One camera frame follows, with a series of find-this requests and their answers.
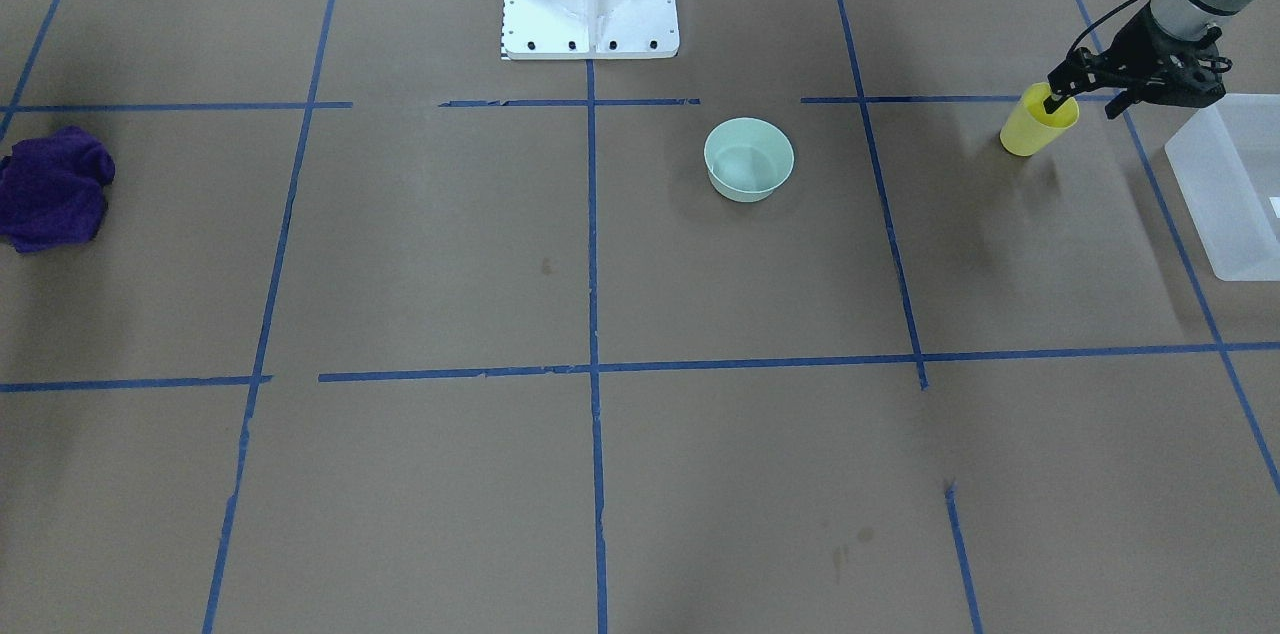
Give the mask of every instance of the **purple towel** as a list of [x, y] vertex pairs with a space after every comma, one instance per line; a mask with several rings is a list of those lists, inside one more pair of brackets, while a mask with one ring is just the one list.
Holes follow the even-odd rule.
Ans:
[[13, 145], [0, 159], [0, 236], [23, 254], [92, 240], [114, 178], [106, 147], [77, 127]]

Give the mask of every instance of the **yellow cup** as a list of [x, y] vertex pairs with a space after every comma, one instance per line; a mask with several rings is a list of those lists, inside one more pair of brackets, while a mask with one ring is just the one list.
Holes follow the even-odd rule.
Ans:
[[1080, 105], [1074, 97], [1066, 100], [1053, 114], [1044, 111], [1044, 100], [1050, 93], [1052, 90], [1047, 83], [1032, 85], [1014, 108], [1005, 127], [1000, 129], [1000, 142], [1009, 154], [1030, 156], [1080, 120]]

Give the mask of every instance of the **floor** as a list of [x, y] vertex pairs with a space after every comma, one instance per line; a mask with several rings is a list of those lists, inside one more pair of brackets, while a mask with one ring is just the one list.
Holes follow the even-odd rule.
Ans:
[[[3, 146], [119, 170], [0, 251], [0, 631], [1275, 631], [1280, 286], [1213, 277], [1189, 113], [995, 138], [1123, 0], [678, 0], [596, 64], [499, 1], [0, 0]], [[736, 115], [797, 152], [750, 206]]]

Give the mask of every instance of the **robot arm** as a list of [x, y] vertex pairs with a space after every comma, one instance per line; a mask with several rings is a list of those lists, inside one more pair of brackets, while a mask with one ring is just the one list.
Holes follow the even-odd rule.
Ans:
[[1052, 95], [1044, 109], [1053, 113], [1069, 97], [1102, 87], [1123, 90], [1106, 106], [1110, 119], [1139, 101], [1193, 108], [1213, 104], [1226, 95], [1222, 74], [1231, 65], [1219, 55], [1216, 42], [1231, 15], [1252, 1], [1152, 0], [1101, 54], [1078, 47], [1082, 35], [1048, 77]]

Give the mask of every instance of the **grid line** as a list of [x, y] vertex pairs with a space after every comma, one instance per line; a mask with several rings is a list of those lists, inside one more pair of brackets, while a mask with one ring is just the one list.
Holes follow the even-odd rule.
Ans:
[[22, 92], [27, 88], [27, 82], [31, 79], [31, 72], [36, 68], [36, 59], [40, 56], [41, 47], [45, 46], [45, 37], [49, 36], [49, 28], [54, 24], [54, 15], [58, 14], [58, 6], [61, 3], [63, 0], [51, 0], [49, 3], [49, 10], [45, 12], [45, 19], [40, 23], [40, 31], [36, 32], [36, 41], [31, 45], [31, 54], [27, 55], [27, 63], [22, 67], [22, 76], [18, 77], [18, 86], [13, 90], [13, 97], [9, 100], [9, 106], [4, 113], [4, 119], [0, 119], [0, 140], [9, 133], [9, 124], [13, 123], [14, 110], [22, 102]]
[[[307, 104], [316, 102], [316, 92], [320, 88], [320, 73], [324, 70], [325, 46], [329, 42], [329, 27], [333, 23], [333, 10], [337, 0], [328, 0], [325, 4], [324, 19], [320, 24], [320, 38], [316, 42], [315, 64], [311, 69], [311, 86], [307, 90]], [[244, 479], [244, 461], [248, 457], [250, 421], [253, 419], [253, 410], [257, 406], [259, 386], [261, 383], [262, 366], [266, 361], [266, 350], [271, 334], [271, 318], [275, 314], [275, 297], [280, 288], [280, 273], [284, 269], [284, 255], [289, 243], [289, 227], [293, 219], [293, 204], [298, 195], [298, 177], [302, 173], [302, 163], [306, 158], [307, 137], [311, 133], [311, 119], [315, 109], [307, 106], [302, 115], [302, 128], [298, 133], [298, 147], [293, 155], [293, 170], [289, 174], [288, 195], [284, 200], [284, 215], [280, 219], [280, 236], [275, 246], [275, 264], [271, 269], [271, 282], [268, 287], [266, 302], [262, 311], [262, 328], [259, 334], [257, 352], [253, 360], [253, 379], [248, 387], [248, 396], [244, 402], [244, 416], [241, 423], [239, 448], [236, 457], [236, 484], [232, 494], [227, 500], [227, 511], [223, 516], [223, 530], [218, 542], [218, 556], [214, 560], [214, 574], [209, 584], [209, 602], [205, 606], [205, 621], [201, 628], [202, 634], [212, 634], [214, 620], [218, 615], [218, 597], [221, 593], [223, 575], [227, 569], [227, 556], [230, 548], [232, 529], [236, 524], [236, 510], [239, 503], [241, 484]]]
[[256, 110], [307, 110], [352, 109], [352, 101], [210, 101], [189, 104], [36, 104], [5, 106], [13, 114], [45, 113], [114, 113], [114, 111], [256, 111]]
[[915, 329], [915, 314], [911, 310], [911, 292], [906, 286], [906, 270], [902, 266], [902, 252], [897, 246], [897, 234], [893, 229], [893, 211], [888, 202], [888, 191], [884, 187], [884, 173], [881, 168], [879, 150], [876, 146], [876, 131], [872, 128], [872, 111], [867, 105], [867, 91], [863, 88], [863, 72], [858, 65], [858, 49], [854, 46], [854, 31], [849, 24], [849, 10], [845, 0], [836, 0], [840, 9], [840, 23], [845, 28], [845, 47], [849, 51], [849, 65], [854, 74], [854, 88], [858, 90], [858, 106], [861, 109], [863, 131], [867, 134], [867, 147], [870, 154], [872, 172], [876, 175], [876, 191], [879, 193], [881, 214], [884, 219], [884, 233], [888, 237], [890, 252], [893, 255], [893, 268], [897, 272], [897, 287], [902, 297], [902, 314], [906, 318], [906, 333], [911, 339], [911, 352], [915, 356], [916, 375], [920, 378], [920, 389], [929, 388], [929, 375], [924, 369], [924, 356], [920, 352], [920, 336]]
[[[270, 382], [271, 377], [257, 377]], [[174, 377], [163, 379], [87, 379], [79, 382], [17, 382], [0, 384], [0, 394], [31, 392], [105, 392], [110, 389], [188, 389], [252, 384], [255, 377]]]
[[947, 484], [947, 519], [951, 520], [951, 539], [956, 547], [956, 561], [960, 565], [960, 579], [964, 580], [964, 596], [969, 602], [969, 621], [973, 634], [982, 634], [982, 612], [978, 611], [978, 593], [973, 585], [973, 571], [969, 569], [969, 552], [964, 546], [964, 533], [960, 530], [960, 510], [956, 506], [956, 484]]
[[596, 631], [609, 631], [609, 585], [604, 542], [604, 446], [600, 421], [600, 305], [599, 305], [599, 219], [596, 201], [595, 61], [586, 60], [586, 210], [588, 210], [588, 324], [590, 334], [591, 378], [591, 469], [595, 489], [595, 607]]
[[[1021, 95], [890, 95], [890, 96], [805, 96], [800, 104], [970, 104], [1021, 100]], [[1110, 101], [1105, 95], [1079, 95], [1079, 101]]]
[[[1229, 343], [1230, 351], [1280, 351], [1280, 342], [1239, 342]], [[1034, 361], [1051, 359], [1106, 359], [1126, 356], [1172, 356], [1190, 354], [1215, 354], [1220, 351], [1216, 343], [1198, 345], [1151, 345], [1130, 347], [1082, 347], [1050, 350], [993, 350], [993, 351], [955, 351], [924, 352], [928, 362], [954, 361]], [[599, 362], [595, 369], [600, 374], [622, 374], [634, 371], [695, 371], [727, 369], [804, 369], [826, 366], [867, 366], [914, 364], [914, 354], [851, 355], [851, 356], [812, 356], [778, 359], [721, 359], [721, 360], [671, 360], [671, 361], [620, 361]], [[563, 374], [589, 374], [588, 364], [552, 364], [544, 366], [493, 366], [467, 369], [404, 369], [388, 371], [332, 371], [320, 374], [321, 384], [358, 382], [408, 382], [417, 379], [472, 379], [484, 377], [544, 377]]]
[[521, 106], [698, 106], [700, 99], [453, 99], [439, 109], [503, 109]]
[[[1092, 27], [1093, 18], [1089, 15], [1089, 10], [1084, 5], [1084, 0], [1075, 0], [1075, 4], [1080, 9], [1080, 18], [1084, 19], [1085, 26]], [[1102, 51], [1102, 40], [1098, 38], [1097, 31], [1091, 33], [1094, 47]], [[1204, 323], [1208, 325], [1210, 334], [1213, 337], [1213, 343], [1222, 360], [1222, 366], [1226, 369], [1228, 379], [1230, 379], [1231, 387], [1235, 389], [1235, 396], [1240, 403], [1240, 410], [1244, 414], [1244, 420], [1249, 427], [1249, 432], [1253, 434], [1253, 442], [1257, 443], [1258, 453], [1262, 456], [1262, 462], [1266, 466], [1267, 474], [1271, 476], [1272, 487], [1276, 493], [1280, 494], [1280, 470], [1276, 469], [1275, 457], [1271, 455], [1271, 448], [1267, 447], [1267, 439], [1262, 433], [1262, 427], [1258, 424], [1257, 416], [1253, 414], [1253, 406], [1249, 403], [1248, 393], [1244, 392], [1244, 387], [1240, 384], [1240, 378], [1235, 371], [1235, 364], [1231, 361], [1230, 348], [1222, 341], [1222, 334], [1217, 328], [1217, 321], [1213, 319], [1213, 311], [1208, 305], [1208, 298], [1204, 296], [1204, 289], [1201, 287], [1199, 277], [1197, 277], [1196, 268], [1192, 265], [1190, 256], [1187, 254], [1187, 246], [1183, 242], [1183, 237], [1178, 232], [1178, 223], [1174, 220], [1174, 216], [1169, 210], [1169, 204], [1165, 200], [1165, 192], [1161, 190], [1160, 182], [1156, 179], [1156, 172], [1151, 165], [1151, 158], [1147, 156], [1147, 147], [1143, 146], [1142, 137], [1138, 136], [1138, 128], [1134, 126], [1133, 115], [1130, 115], [1129, 111], [1124, 113], [1124, 120], [1125, 126], [1129, 128], [1129, 136], [1133, 138], [1134, 149], [1138, 151], [1138, 158], [1142, 160], [1142, 168], [1147, 174], [1147, 182], [1151, 184], [1152, 192], [1156, 195], [1156, 202], [1160, 205], [1160, 213], [1165, 219], [1165, 225], [1169, 227], [1169, 234], [1172, 237], [1174, 246], [1178, 250], [1178, 256], [1183, 263], [1183, 269], [1187, 272], [1187, 278], [1190, 280], [1192, 288], [1196, 292], [1196, 301], [1199, 302], [1201, 311], [1204, 315]]]

